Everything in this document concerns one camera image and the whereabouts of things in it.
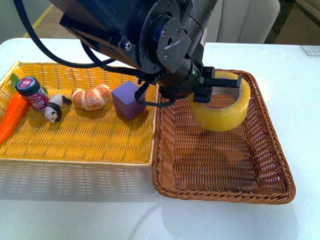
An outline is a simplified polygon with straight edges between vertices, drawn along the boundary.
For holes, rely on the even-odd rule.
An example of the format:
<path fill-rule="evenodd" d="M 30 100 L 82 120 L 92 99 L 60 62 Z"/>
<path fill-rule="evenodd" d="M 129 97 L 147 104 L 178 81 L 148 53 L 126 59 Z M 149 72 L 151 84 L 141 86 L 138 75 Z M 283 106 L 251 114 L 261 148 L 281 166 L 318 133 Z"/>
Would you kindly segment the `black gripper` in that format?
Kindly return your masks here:
<path fill-rule="evenodd" d="M 186 99 L 193 94 L 196 103 L 209 103 L 212 99 L 212 87 L 239 88 L 241 75 L 215 77 L 216 69 L 203 66 L 200 62 L 184 59 L 179 68 L 170 73 L 161 70 L 155 74 L 144 74 L 139 77 L 143 85 L 137 90 L 137 98 L 141 99 L 150 85 L 159 86 L 159 94 L 164 99 Z"/>

